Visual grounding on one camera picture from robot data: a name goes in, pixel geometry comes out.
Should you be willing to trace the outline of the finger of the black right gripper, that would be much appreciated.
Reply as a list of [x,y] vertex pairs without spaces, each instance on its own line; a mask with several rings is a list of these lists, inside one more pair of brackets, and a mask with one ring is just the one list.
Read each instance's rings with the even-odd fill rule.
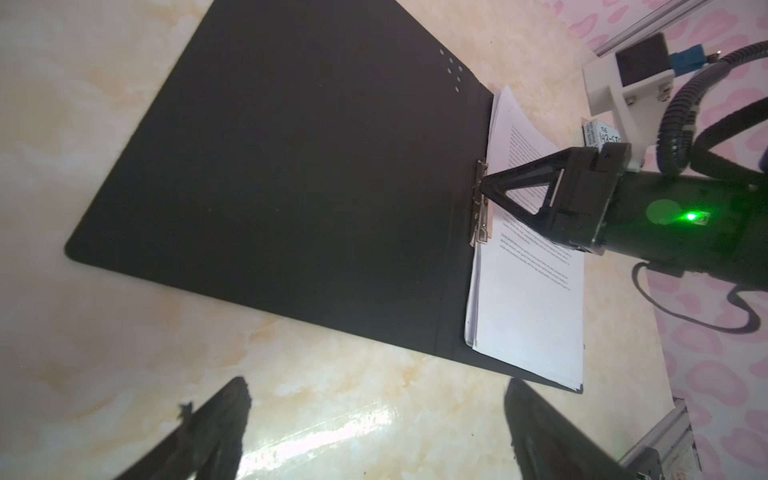
[[[532,230],[546,231],[553,217],[550,201],[556,195],[559,181],[575,152],[575,148],[567,148],[524,165],[486,175],[480,182],[480,192]],[[539,187],[545,187],[546,191],[543,203],[535,213],[508,195],[510,191]]]

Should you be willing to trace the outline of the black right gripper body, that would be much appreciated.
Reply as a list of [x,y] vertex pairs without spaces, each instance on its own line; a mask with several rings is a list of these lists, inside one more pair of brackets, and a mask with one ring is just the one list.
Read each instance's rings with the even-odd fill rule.
[[555,174],[542,212],[543,236],[560,246],[600,252],[601,230],[632,148],[607,143],[601,149],[571,147],[547,157]]

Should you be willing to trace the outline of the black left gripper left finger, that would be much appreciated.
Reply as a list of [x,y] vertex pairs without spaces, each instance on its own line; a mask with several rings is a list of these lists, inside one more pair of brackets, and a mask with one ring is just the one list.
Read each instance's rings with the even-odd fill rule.
[[179,426],[120,479],[234,479],[243,455],[251,397],[237,376],[199,409],[180,405]]

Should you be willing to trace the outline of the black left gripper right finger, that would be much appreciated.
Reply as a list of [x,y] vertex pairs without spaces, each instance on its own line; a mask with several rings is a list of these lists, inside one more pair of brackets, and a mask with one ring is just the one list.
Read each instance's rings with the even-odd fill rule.
[[512,378],[504,397],[512,447],[524,479],[634,479],[533,390]]

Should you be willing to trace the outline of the white paper sheet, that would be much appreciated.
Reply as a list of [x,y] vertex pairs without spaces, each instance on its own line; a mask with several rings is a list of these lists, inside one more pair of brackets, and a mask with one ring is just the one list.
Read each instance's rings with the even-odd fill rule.
[[[498,90],[487,173],[555,152],[510,88]],[[582,393],[585,254],[551,243],[490,199],[487,207],[490,233],[475,248],[465,343],[476,353]]]

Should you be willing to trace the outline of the teal folder with black inside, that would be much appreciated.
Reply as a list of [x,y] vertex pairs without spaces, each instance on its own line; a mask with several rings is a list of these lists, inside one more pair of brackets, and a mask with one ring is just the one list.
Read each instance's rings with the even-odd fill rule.
[[66,256],[554,386],[464,339],[491,102],[394,1],[216,1]]

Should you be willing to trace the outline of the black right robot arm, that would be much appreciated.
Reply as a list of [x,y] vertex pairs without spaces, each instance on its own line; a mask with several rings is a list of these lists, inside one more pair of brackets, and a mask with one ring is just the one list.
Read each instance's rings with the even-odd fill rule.
[[714,86],[766,56],[762,41],[726,55],[701,46],[672,53],[656,34],[589,63],[590,111],[611,112],[619,140],[479,176],[477,208],[494,204],[562,247],[634,257],[637,270],[728,282],[728,302],[747,316],[736,333],[757,332],[744,294],[767,288],[767,168],[741,166],[715,147],[764,123],[767,102],[703,131],[696,121]]

